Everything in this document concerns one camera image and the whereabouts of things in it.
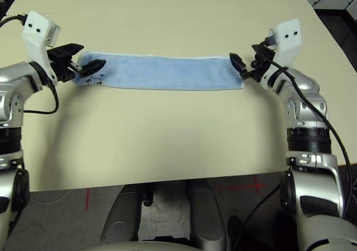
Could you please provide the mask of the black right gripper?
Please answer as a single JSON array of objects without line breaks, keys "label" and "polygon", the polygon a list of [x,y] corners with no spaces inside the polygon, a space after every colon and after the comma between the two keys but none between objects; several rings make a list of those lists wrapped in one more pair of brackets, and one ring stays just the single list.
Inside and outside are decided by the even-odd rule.
[{"label": "black right gripper", "polygon": [[251,70],[248,69],[238,54],[231,52],[229,54],[230,62],[234,69],[240,72],[240,77],[242,80],[252,78],[255,81],[261,81],[263,75],[271,66],[271,64],[266,59],[264,59],[264,57],[266,57],[268,60],[273,60],[275,51],[269,49],[264,44],[254,44],[252,45],[252,48],[255,51],[255,56],[254,60],[250,63],[250,67],[252,68]]}]

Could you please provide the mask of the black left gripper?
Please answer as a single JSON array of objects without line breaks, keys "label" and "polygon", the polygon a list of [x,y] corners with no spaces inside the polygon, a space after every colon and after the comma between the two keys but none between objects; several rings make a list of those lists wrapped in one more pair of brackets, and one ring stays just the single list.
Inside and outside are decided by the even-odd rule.
[{"label": "black left gripper", "polygon": [[80,66],[72,58],[84,48],[83,45],[70,43],[47,50],[47,55],[57,80],[67,82],[75,78],[75,74],[80,72],[81,78],[86,78],[101,70],[106,60],[95,59]]}]

